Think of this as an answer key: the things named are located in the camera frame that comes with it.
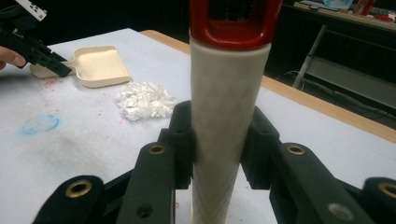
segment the wooden table edge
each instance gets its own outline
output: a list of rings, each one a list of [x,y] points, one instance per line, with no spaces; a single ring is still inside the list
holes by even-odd
[[[190,45],[176,40],[170,36],[161,34],[153,30],[146,30],[140,33],[154,40],[157,40],[173,49],[177,49],[186,54],[190,54]],[[377,123],[373,120],[352,113],[337,105],[329,104],[315,96],[309,95],[302,91],[298,91],[288,85],[280,83],[266,76],[262,77],[262,86],[265,89],[289,98],[300,105],[305,105],[331,118],[338,119],[340,121],[343,121],[344,123],[366,131],[367,133],[374,134],[390,142],[396,143],[396,130],[393,130],[383,124]]]

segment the crumpled white paper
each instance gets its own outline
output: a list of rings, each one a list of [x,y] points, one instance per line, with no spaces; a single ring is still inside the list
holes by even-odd
[[[129,121],[168,118],[176,105],[175,97],[161,85],[149,82],[129,82],[117,93],[116,101]]]

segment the blue stain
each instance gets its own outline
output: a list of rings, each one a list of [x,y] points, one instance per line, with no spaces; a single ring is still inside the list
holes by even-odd
[[[26,121],[23,125],[22,131],[29,135],[49,132],[58,127],[59,121],[60,120],[58,118],[52,115],[38,116]]]

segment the white table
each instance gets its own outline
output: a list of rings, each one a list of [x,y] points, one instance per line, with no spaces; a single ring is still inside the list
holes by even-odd
[[[113,45],[135,82],[161,84],[178,102],[190,100],[190,56],[130,29],[50,46],[66,59],[82,47]],[[28,67],[0,71],[0,220],[31,223],[65,180],[97,175],[105,183],[134,168],[142,146],[170,119],[135,124],[115,96],[124,84],[83,87],[76,77],[37,79]],[[278,93],[261,88],[257,106],[282,142],[310,147],[335,177],[361,188],[370,176],[396,179],[396,144]],[[38,133],[29,120],[47,120]],[[177,191],[177,223],[189,223],[191,189]],[[252,190],[238,174],[228,223],[276,223],[268,191]]]

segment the dustpan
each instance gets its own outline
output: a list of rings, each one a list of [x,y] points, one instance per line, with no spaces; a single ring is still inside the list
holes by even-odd
[[[76,49],[74,59],[63,62],[72,68],[69,75],[76,75],[81,84],[88,88],[112,86],[132,81],[114,46],[100,46]],[[39,64],[31,64],[35,77],[58,77],[57,74]]]

